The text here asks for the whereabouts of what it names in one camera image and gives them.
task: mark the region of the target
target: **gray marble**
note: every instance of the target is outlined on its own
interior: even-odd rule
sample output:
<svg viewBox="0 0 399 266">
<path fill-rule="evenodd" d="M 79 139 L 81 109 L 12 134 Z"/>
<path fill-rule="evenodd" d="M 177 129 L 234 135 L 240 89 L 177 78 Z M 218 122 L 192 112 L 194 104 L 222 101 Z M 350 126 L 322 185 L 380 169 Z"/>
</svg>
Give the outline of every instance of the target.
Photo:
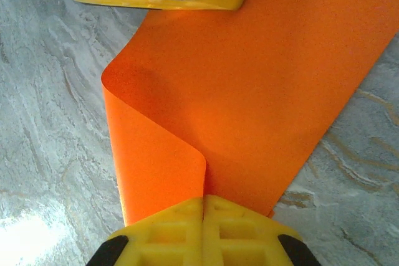
<svg viewBox="0 0 399 266">
<path fill-rule="evenodd" d="M 100 74 L 144 15 L 0 0 L 0 265 L 85 265 L 123 226 Z M 398 126 L 396 37 L 275 210 L 323 265 L 399 265 Z"/>
</svg>

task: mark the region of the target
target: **orange vinyl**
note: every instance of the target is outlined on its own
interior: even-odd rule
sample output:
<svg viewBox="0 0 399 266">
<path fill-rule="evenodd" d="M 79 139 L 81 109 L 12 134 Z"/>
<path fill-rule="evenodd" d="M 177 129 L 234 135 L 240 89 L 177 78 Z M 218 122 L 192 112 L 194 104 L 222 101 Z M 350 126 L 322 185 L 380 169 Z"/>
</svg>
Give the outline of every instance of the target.
<svg viewBox="0 0 399 266">
<path fill-rule="evenodd" d="M 203 184 L 268 215 L 398 28 L 399 0 L 149 12 L 102 77 L 126 223 Z"/>
</svg>

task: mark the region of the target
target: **orange fabric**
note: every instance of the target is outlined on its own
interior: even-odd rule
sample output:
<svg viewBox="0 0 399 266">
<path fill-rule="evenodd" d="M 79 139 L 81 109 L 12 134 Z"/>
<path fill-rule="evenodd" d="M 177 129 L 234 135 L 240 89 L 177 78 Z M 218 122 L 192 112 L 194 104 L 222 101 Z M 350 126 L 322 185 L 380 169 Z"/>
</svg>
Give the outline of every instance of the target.
<svg viewBox="0 0 399 266">
<path fill-rule="evenodd" d="M 150 12 L 103 74 L 127 224 L 198 195 L 194 148 L 206 194 L 268 215 L 398 28 L 399 0 Z"/>
</svg>

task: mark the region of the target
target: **orange sheet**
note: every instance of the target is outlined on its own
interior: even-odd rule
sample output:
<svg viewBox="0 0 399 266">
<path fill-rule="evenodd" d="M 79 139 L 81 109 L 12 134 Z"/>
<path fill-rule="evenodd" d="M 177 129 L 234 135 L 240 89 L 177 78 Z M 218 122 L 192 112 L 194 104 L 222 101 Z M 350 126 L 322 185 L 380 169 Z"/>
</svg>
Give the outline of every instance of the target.
<svg viewBox="0 0 399 266">
<path fill-rule="evenodd" d="M 268 215 L 398 28 L 399 0 L 150 12 L 102 77 L 125 222 L 203 184 Z"/>
</svg>

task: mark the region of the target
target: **stone countertop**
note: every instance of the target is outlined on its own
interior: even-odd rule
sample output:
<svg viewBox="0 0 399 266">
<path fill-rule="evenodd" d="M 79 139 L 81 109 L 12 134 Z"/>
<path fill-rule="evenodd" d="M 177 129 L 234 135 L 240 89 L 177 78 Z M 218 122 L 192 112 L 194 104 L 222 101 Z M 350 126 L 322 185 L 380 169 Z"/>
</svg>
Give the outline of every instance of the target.
<svg viewBox="0 0 399 266">
<path fill-rule="evenodd" d="M 0 0 L 1 265 L 85 265 L 123 226 L 100 75 L 145 13 Z M 324 266 L 398 265 L 399 37 L 275 212 Z"/>
</svg>

